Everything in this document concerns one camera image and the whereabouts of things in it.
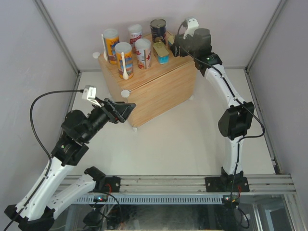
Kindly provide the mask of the blue rectangular spam tin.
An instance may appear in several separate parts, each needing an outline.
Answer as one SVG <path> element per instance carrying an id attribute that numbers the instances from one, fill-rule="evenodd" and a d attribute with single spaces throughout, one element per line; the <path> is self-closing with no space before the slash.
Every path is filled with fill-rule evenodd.
<path id="1" fill-rule="evenodd" d="M 171 46 L 174 44 L 174 41 L 175 41 L 175 36 L 174 35 L 171 35 L 167 38 L 167 44 L 168 44 L 168 47 L 171 48 Z"/>

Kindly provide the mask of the teal rectangular tin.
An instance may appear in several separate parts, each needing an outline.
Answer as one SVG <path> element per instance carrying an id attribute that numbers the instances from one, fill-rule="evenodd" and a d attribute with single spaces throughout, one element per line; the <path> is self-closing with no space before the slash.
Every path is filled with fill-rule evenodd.
<path id="1" fill-rule="evenodd" d="M 153 44 L 153 50 L 159 64 L 166 64 L 169 62 L 169 51 L 163 42 L 155 42 Z"/>

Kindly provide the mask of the silver round tin can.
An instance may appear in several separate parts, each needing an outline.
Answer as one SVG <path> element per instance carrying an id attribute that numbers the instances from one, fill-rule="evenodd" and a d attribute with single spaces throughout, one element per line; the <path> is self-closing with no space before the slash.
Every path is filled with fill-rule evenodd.
<path id="1" fill-rule="evenodd" d="M 154 19 L 150 22 L 150 29 L 153 43 L 167 43 L 166 21 L 164 19 Z"/>

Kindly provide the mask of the orange can with white spoon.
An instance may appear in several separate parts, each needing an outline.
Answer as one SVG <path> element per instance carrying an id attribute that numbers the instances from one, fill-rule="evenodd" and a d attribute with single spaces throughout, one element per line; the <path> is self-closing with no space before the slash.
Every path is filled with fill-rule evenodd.
<path id="1" fill-rule="evenodd" d="M 133 77 L 132 46 L 126 42 L 115 45 L 117 68 L 120 78 L 128 80 Z"/>

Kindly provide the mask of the white red tall can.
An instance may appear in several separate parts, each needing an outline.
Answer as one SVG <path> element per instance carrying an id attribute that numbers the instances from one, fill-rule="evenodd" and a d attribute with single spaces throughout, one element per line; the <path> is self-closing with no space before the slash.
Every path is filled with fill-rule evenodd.
<path id="1" fill-rule="evenodd" d="M 142 38 L 142 26 L 134 24 L 128 27 L 129 43 L 134 48 L 135 42 Z"/>

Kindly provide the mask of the orange tall can with spoon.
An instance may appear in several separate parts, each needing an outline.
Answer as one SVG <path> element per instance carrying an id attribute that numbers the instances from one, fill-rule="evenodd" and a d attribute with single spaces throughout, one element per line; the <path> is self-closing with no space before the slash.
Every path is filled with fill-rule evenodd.
<path id="1" fill-rule="evenodd" d="M 109 28 L 103 31 L 102 35 L 104 53 L 103 56 L 110 64 L 117 64 L 115 46 L 119 43 L 118 31 Z"/>

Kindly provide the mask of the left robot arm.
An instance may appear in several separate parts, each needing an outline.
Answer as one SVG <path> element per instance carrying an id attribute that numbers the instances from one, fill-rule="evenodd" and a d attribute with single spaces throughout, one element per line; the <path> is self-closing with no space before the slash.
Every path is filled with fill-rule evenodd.
<path id="1" fill-rule="evenodd" d="M 48 231 L 76 199 L 87 192 L 103 192 L 106 175 L 96 167 L 89 167 L 77 181 L 55 193 L 88 151 L 87 145 L 98 131 L 108 122 L 124 123 L 135 107 L 135 103 L 114 102 L 106 98 L 94 105 L 88 115 L 80 110 L 69 112 L 44 172 L 29 193 L 19 203 L 7 206 L 4 213 L 11 221 L 17 222 L 22 231 Z"/>

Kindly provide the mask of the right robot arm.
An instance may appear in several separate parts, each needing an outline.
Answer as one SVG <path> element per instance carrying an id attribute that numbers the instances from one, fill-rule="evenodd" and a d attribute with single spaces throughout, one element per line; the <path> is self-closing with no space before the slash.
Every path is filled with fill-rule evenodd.
<path id="1" fill-rule="evenodd" d="M 226 139 L 220 181 L 223 190 L 232 192 L 244 180 L 241 148 L 252 124 L 254 104 L 246 102 L 230 83 L 222 60 L 212 52 L 208 29 L 196 29 L 192 35 L 177 33 L 173 46 L 176 56 L 193 58 L 196 69 L 209 81 L 224 103 L 225 112 L 218 121 L 218 129 Z"/>

